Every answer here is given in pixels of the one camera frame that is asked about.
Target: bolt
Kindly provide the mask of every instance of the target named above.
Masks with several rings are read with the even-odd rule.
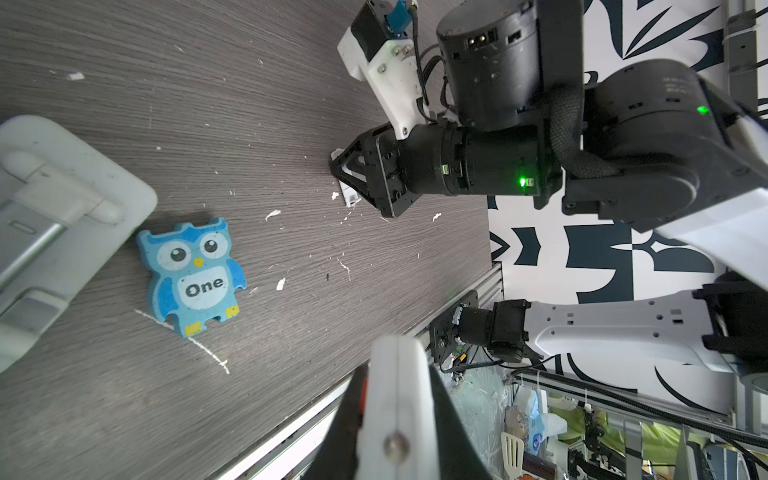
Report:
[[[400,432],[391,433],[384,439],[384,455],[395,465],[408,458],[409,450],[408,439]]]

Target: black and white patterned wall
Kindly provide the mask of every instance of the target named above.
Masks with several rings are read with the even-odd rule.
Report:
[[[715,85],[724,85],[724,12],[719,0],[584,3],[585,83],[604,80],[637,61],[672,58]],[[758,47],[760,58],[765,50]],[[765,76],[760,79],[761,93],[768,92]],[[502,262],[506,299],[639,300],[699,288],[724,271],[715,259],[656,233],[638,233],[596,215],[565,216],[561,197],[562,191],[542,210],[535,210],[530,198],[488,198],[492,256]],[[598,351],[561,356],[547,368],[716,412],[728,412],[732,403],[730,374],[651,355],[617,358]]]

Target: table surface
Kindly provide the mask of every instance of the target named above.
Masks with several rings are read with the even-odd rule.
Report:
[[[427,45],[451,5],[423,3]],[[51,118],[149,183],[153,233],[225,217],[248,281],[240,315],[195,337],[227,375],[136,312],[150,274],[126,243],[0,374],[0,477],[206,478],[364,361],[377,336],[490,267],[483,197],[423,197],[390,221],[331,199],[330,151],[386,121],[336,53],[360,5],[0,4],[0,120]]]

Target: robotic arm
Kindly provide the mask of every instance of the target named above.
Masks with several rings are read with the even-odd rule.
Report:
[[[430,63],[445,63],[455,105],[434,115],[403,26],[416,12],[367,2],[339,43],[390,122],[332,172],[384,217],[422,194],[524,195],[541,209],[565,169],[563,213],[656,230],[768,287],[768,134],[750,112],[671,60],[585,87],[581,2],[474,0],[439,22]]]

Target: owl-shaped eraser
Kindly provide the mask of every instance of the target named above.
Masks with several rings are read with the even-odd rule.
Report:
[[[147,289],[150,311],[182,337],[204,332],[209,319],[223,322],[240,312],[235,290],[246,287],[245,275],[230,258],[232,240],[222,217],[203,227],[179,223],[159,235],[142,230],[136,243],[154,272]]]

